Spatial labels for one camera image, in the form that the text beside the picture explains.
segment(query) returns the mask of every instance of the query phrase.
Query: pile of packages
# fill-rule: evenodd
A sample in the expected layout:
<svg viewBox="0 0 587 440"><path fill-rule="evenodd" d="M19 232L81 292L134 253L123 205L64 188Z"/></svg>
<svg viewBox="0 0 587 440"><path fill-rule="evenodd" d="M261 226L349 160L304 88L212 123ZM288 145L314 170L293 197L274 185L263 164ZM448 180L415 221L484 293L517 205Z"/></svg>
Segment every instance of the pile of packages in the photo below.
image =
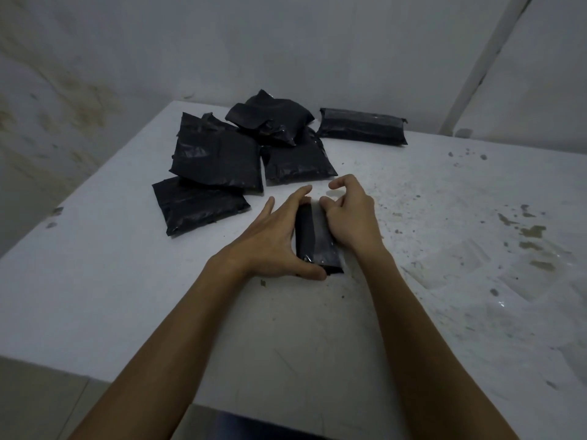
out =
<svg viewBox="0 0 587 440"><path fill-rule="evenodd" d="M183 113L169 170L176 177L153 185L174 236L250 208L243 194L262 193L260 160L267 185L337 176L320 136L405 145L403 121L392 116L323 108L318 132L312 113L263 90L237 103L225 119Z"/></svg>

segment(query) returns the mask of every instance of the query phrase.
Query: hand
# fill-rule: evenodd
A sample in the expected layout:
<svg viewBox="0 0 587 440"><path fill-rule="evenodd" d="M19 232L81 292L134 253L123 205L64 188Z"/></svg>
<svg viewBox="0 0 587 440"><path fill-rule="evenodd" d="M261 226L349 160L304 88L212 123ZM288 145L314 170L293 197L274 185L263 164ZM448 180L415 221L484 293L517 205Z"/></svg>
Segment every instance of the hand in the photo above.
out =
<svg viewBox="0 0 587 440"><path fill-rule="evenodd" d="M333 190L342 186L346 187L346 194L336 202L326 196L320 198L333 236L355 253L383 246L373 198L367 196L352 174L334 179L328 184Z"/></svg>
<svg viewBox="0 0 587 440"><path fill-rule="evenodd" d="M297 208L309 202L306 194L311 190L312 185L299 188L274 213L275 198L271 196L245 232L218 254L236 262L248 277L296 275L324 281L326 271L302 261L291 248Z"/></svg>

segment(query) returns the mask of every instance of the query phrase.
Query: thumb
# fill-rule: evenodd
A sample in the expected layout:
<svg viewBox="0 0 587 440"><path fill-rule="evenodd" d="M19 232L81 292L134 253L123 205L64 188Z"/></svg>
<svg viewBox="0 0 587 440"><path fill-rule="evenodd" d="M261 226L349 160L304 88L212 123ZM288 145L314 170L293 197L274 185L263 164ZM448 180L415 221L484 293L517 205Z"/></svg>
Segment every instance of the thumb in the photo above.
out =
<svg viewBox="0 0 587 440"><path fill-rule="evenodd" d="M330 210L333 207L338 207L336 205L336 202L330 199L328 196L323 196L320 198L320 205L324 209L325 213L328 213L328 210Z"/></svg>
<svg viewBox="0 0 587 440"><path fill-rule="evenodd" d="M290 259L290 272L304 279L312 279L314 281L324 281L327 278L326 270L315 264L302 261L300 258L292 253Z"/></svg>

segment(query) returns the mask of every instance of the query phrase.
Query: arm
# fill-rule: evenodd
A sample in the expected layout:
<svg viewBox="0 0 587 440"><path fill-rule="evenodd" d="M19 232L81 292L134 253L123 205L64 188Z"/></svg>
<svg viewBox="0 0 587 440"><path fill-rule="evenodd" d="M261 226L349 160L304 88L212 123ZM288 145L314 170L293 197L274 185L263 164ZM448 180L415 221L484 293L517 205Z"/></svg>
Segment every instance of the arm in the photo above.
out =
<svg viewBox="0 0 587 440"><path fill-rule="evenodd" d="M291 250L297 207L310 190L298 189L274 213L275 200L269 198L251 226L209 259L71 440L170 438L194 399L224 315L246 281L254 275L286 274L326 279L322 268Z"/></svg>
<svg viewBox="0 0 587 440"><path fill-rule="evenodd" d="M355 253L367 279L412 436L517 439L401 277L381 241L373 199L353 175L330 183L342 186L345 196L320 203L334 237Z"/></svg>

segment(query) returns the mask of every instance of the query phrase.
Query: floor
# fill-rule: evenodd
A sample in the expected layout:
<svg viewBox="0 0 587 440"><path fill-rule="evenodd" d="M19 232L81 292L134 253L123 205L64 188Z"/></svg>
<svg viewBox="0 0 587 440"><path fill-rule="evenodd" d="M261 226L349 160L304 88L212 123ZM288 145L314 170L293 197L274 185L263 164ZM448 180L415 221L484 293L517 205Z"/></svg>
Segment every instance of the floor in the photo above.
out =
<svg viewBox="0 0 587 440"><path fill-rule="evenodd" d="M109 383L0 357L0 439L65 440ZM191 405L172 440L200 440L216 411Z"/></svg>

